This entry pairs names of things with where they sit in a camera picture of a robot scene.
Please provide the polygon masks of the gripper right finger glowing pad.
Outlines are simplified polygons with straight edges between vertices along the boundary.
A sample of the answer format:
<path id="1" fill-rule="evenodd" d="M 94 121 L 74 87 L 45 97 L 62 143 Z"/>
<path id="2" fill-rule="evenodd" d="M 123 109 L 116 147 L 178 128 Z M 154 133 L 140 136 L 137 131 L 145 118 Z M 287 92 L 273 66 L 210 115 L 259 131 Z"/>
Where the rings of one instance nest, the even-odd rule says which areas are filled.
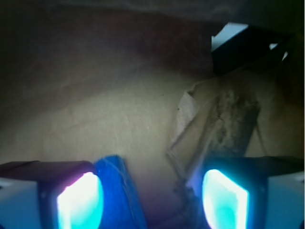
<path id="1" fill-rule="evenodd" d="M 305 164 L 289 156 L 216 157 L 203 163 L 209 229 L 302 229 Z"/>

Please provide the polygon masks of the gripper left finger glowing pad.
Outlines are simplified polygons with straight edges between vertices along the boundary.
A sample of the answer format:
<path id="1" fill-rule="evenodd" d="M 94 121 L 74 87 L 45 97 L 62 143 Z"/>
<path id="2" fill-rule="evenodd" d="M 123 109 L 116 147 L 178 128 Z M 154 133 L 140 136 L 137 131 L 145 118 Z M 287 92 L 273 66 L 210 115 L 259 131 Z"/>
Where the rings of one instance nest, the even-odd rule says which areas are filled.
<path id="1" fill-rule="evenodd" d="M 0 166 L 2 229 L 98 229 L 103 186 L 89 161 L 15 161 Z"/>

